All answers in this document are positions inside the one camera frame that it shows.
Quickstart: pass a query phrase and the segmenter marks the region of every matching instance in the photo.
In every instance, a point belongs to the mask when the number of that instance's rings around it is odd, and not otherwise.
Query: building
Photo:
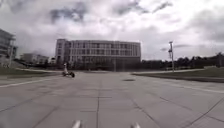
[[[141,60],[137,42],[58,39],[56,62],[84,69],[125,70]]]
[[[0,29],[0,65],[8,63],[11,55],[12,59],[15,58],[17,47],[12,45],[14,40],[12,34]]]
[[[50,64],[56,64],[56,60],[55,60],[55,58],[51,58],[51,60],[50,60]]]
[[[48,61],[48,57],[35,53],[25,53],[21,56],[21,59],[30,64],[44,64]]]

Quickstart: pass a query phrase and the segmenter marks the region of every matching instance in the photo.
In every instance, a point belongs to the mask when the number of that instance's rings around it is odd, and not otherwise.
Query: window
[[[125,56],[127,56],[128,55],[128,51],[125,51]]]
[[[79,55],[81,55],[82,54],[82,50],[79,50]]]
[[[93,54],[95,54],[95,55],[96,55],[96,50],[95,50],[95,49],[93,50]]]
[[[78,48],[81,48],[81,44],[80,43],[78,43],[77,45],[78,45]]]
[[[87,49],[86,54],[88,54],[88,55],[90,54],[90,50],[89,49]]]
[[[104,55],[104,50],[100,50],[100,55]]]
[[[86,48],[89,48],[89,43],[86,44]]]
[[[73,54],[76,54],[76,49],[73,49]]]
[[[106,48],[110,48],[110,44],[106,44]]]
[[[79,50],[78,49],[76,50],[76,54],[79,55]]]
[[[74,43],[74,48],[78,48],[78,45],[77,45],[77,43]]]
[[[119,55],[119,51],[118,50],[116,50],[116,55]]]
[[[91,44],[91,48],[96,48],[96,44]]]
[[[104,44],[100,44],[100,48],[105,48],[105,45]]]
[[[58,49],[58,54],[61,55],[61,49]]]
[[[120,48],[121,48],[121,49],[124,48],[124,47],[123,47],[123,44],[120,44]]]
[[[86,54],[86,50],[82,50],[82,54]]]
[[[128,45],[127,45],[127,44],[125,44],[125,45],[124,45],[124,48],[125,48],[125,49],[127,49],[127,48],[128,48]]]
[[[119,44],[115,44],[115,48],[116,48],[116,49],[119,48]]]
[[[58,43],[58,48],[62,48],[62,44],[61,43]]]
[[[100,54],[100,50],[96,50],[96,54],[99,55]]]
[[[114,50],[111,50],[111,55],[115,55],[115,51]]]
[[[110,55],[110,51],[109,51],[109,50],[106,50],[106,54],[107,54],[107,55]]]

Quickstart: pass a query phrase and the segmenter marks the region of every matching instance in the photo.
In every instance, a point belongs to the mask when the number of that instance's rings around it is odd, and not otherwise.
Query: ground
[[[0,81],[0,128],[223,128],[224,86],[128,73]]]

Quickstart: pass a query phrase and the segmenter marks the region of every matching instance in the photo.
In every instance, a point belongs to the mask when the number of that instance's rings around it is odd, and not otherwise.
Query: cloud
[[[3,2],[4,2],[4,0],[0,0],[0,7],[2,6]]]
[[[214,43],[224,42],[224,11],[223,8],[217,8],[214,11],[205,10],[197,14],[192,24],[204,39],[213,41]]]
[[[175,58],[205,56],[224,48],[223,7],[220,0],[4,0],[0,28],[16,36],[19,54],[54,56],[56,40],[67,38],[139,41],[143,59],[169,59],[173,40]]]
[[[156,9],[153,10],[152,13],[156,13],[157,11],[160,11],[160,10],[162,10],[162,9],[164,9],[164,8],[169,7],[169,6],[173,6],[173,4],[170,3],[170,2],[164,2],[164,3],[160,4],[158,7],[156,7]]]
[[[146,10],[145,8],[141,7],[139,5],[139,0],[133,0],[131,2],[127,2],[124,4],[120,4],[120,5],[114,5],[113,12],[119,14],[119,15],[124,15],[126,13],[129,13],[131,11],[137,11],[139,13],[148,13],[148,10]]]
[[[74,21],[82,22],[85,14],[88,12],[88,8],[84,2],[77,2],[72,8],[53,9],[50,11],[52,22],[59,20],[60,18],[68,18]]]

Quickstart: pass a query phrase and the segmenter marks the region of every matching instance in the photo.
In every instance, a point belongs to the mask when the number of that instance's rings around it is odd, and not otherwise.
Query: pole
[[[12,64],[12,55],[13,55],[13,49],[14,49],[14,39],[11,40],[12,44],[10,43],[10,57],[9,57],[9,68]]]
[[[117,70],[117,57],[116,57],[116,52],[114,53],[114,72],[116,72],[116,70]]]
[[[171,59],[172,59],[172,70],[174,72],[174,60],[173,60],[173,41],[170,41]]]

